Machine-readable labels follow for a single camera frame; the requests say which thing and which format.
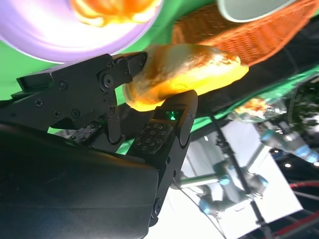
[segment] black screw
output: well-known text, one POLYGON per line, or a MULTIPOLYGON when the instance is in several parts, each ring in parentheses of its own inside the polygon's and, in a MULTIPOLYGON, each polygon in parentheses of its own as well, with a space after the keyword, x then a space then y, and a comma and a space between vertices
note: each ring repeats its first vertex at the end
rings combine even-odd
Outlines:
POLYGON ((41 106, 43 106, 43 100, 37 99, 37 100, 35 100, 34 104, 37 107, 41 107, 41 106))
POLYGON ((62 91, 66 91, 68 88, 68 83, 66 81, 59 81, 59 89, 62 91))
POLYGON ((55 118, 59 118, 60 117, 60 115, 61 115, 61 113, 60 113, 60 111, 58 111, 58 110, 55 110, 55 111, 53 111, 53 117, 55 117, 55 118))
POLYGON ((113 78, 111 75, 105 75, 103 77, 103 84, 105 87, 110 88, 113 86, 113 78))
POLYGON ((162 200, 160 198, 156 198, 155 203, 153 205, 153 213, 155 216, 160 214, 161 205, 162 205, 162 200))
POLYGON ((79 118, 80 117, 80 111, 78 109, 73 109, 72 112, 71 112, 71 116, 74 119, 79 118))

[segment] orange food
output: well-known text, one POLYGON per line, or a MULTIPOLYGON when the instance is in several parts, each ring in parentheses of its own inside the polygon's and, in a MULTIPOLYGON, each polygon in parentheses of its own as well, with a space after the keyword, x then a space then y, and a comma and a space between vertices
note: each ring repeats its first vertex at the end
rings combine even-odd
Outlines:
POLYGON ((235 109, 238 114, 249 113, 252 116, 263 118, 264 113, 267 110, 267 103, 263 98, 254 97, 244 105, 235 109))
POLYGON ((240 80, 249 70, 239 57, 211 46, 153 45, 146 64, 133 81, 122 85, 126 103, 151 111, 169 97, 189 90, 198 95, 240 80))
POLYGON ((70 0, 77 18, 88 25, 144 23, 155 14, 161 0, 70 0))

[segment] green led light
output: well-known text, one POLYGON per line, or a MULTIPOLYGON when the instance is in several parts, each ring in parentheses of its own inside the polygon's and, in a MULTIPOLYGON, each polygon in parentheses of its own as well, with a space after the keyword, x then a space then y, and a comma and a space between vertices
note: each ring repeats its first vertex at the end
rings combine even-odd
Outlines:
POLYGON ((176 111, 167 111, 166 116, 170 120, 176 120, 176 116, 178 115, 178 112, 176 111))

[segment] white bowl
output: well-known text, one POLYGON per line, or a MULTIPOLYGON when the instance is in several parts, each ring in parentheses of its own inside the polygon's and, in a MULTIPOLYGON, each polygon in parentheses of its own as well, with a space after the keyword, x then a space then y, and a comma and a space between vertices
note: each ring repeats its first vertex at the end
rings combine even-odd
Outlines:
POLYGON ((115 54, 127 48, 151 27, 163 4, 147 23, 99 28, 81 23, 69 0, 0 1, 0 39, 26 55, 53 63, 115 54))
POLYGON ((296 0, 217 0, 220 13, 229 21, 249 22, 266 17, 296 0))

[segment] wicker basket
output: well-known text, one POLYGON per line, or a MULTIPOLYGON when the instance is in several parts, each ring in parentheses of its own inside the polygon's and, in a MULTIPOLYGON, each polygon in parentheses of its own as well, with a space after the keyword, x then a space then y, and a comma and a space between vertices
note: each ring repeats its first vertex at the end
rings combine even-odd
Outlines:
POLYGON ((238 55, 252 66, 281 50, 319 7, 319 0, 298 0, 257 21, 230 22, 213 3, 182 17, 173 28, 172 42, 215 46, 238 55))

